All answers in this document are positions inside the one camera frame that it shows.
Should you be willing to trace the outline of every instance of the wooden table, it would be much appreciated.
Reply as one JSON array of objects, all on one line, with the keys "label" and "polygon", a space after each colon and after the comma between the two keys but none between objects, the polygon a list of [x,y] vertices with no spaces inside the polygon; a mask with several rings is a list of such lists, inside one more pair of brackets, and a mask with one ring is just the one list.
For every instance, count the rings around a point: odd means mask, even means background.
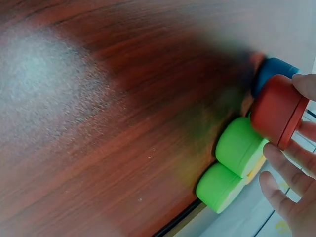
[{"label": "wooden table", "polygon": [[0,235],[146,237],[196,197],[261,58],[308,69],[315,3],[0,2]]}]

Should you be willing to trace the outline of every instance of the red plastic container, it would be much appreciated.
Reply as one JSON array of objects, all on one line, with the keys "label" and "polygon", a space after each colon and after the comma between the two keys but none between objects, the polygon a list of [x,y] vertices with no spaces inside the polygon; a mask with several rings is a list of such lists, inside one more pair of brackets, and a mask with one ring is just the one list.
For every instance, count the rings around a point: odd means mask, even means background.
[{"label": "red plastic container", "polygon": [[309,99],[283,75],[272,77],[251,109],[251,124],[258,133],[284,151],[301,124]]}]

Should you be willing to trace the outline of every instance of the plastic cap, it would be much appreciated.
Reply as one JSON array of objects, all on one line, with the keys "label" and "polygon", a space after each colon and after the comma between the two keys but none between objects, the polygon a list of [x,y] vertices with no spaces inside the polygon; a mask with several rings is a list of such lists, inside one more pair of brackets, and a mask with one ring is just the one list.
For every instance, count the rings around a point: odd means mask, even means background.
[{"label": "plastic cap", "polygon": [[299,73],[300,70],[291,64],[288,64],[278,58],[269,58],[262,64],[256,84],[252,88],[253,97],[257,97],[266,84],[266,82],[273,76],[281,74],[288,78],[292,78],[294,74]]},{"label": "plastic cap", "polygon": [[272,77],[255,100],[250,120],[253,128],[273,145],[285,150],[301,122],[309,100],[283,75]]},{"label": "plastic cap", "polygon": [[221,213],[245,186],[242,179],[225,166],[216,163],[201,177],[197,184],[197,197],[216,213]]},{"label": "plastic cap", "polygon": [[261,170],[261,168],[263,167],[263,165],[266,162],[266,157],[264,155],[261,156],[260,160],[258,161],[258,163],[256,164],[256,166],[253,168],[253,170],[247,175],[247,181],[246,181],[246,185],[250,184],[251,181],[254,179],[254,177],[256,177],[256,175],[259,173],[259,171]]},{"label": "plastic cap", "polygon": [[215,155],[220,163],[244,178],[255,167],[268,141],[253,130],[248,118],[237,118],[221,135]]}]

